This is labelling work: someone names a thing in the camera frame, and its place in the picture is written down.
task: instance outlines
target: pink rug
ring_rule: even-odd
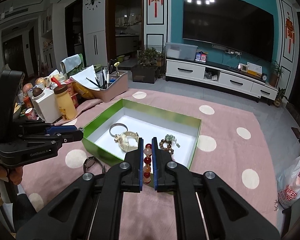
[[[125,98],[202,119],[191,171],[214,171],[248,203],[276,225],[277,189],[271,156],[253,113],[199,99],[149,90],[129,89],[71,121],[85,126],[117,100]],[[22,186],[40,210],[83,174],[90,154],[81,142],[64,144],[58,157],[24,167]],[[94,165],[90,170],[101,173]],[[172,195],[143,185],[140,194],[123,197],[120,239],[177,239]]]

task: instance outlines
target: gray tile floor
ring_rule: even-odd
[[[291,127],[298,127],[298,125],[283,106],[276,108],[264,102],[257,103],[228,93],[172,81],[167,82],[163,79],[158,79],[155,84],[132,82],[131,73],[129,73],[129,88],[156,90],[203,99],[254,113],[268,144],[276,175],[290,166],[291,162],[300,155],[300,144],[291,130]],[[277,219],[279,231],[282,229],[283,219],[282,208],[279,206]]]

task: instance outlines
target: green gift box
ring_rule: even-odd
[[[123,123],[129,131],[138,133],[144,140],[144,146],[151,143],[153,137],[159,143],[167,134],[172,134],[180,145],[178,148],[175,142],[172,143],[172,158],[190,168],[201,119],[126,99],[119,100],[84,127],[82,140],[89,153],[110,166],[122,162],[125,156],[125,152],[109,133],[109,128],[114,123]],[[111,133],[120,134],[125,131],[123,126],[115,126]],[[129,143],[138,145],[132,138]]]

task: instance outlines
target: pen holder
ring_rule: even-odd
[[[104,102],[109,102],[116,96],[124,93],[128,90],[128,72],[119,71],[119,77],[117,78],[116,73],[113,72],[109,75],[109,79],[116,78],[113,83],[107,89],[100,89],[99,91],[90,90],[95,98],[99,98]]]

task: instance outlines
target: television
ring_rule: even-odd
[[[183,0],[182,38],[272,61],[273,15],[242,0]]]

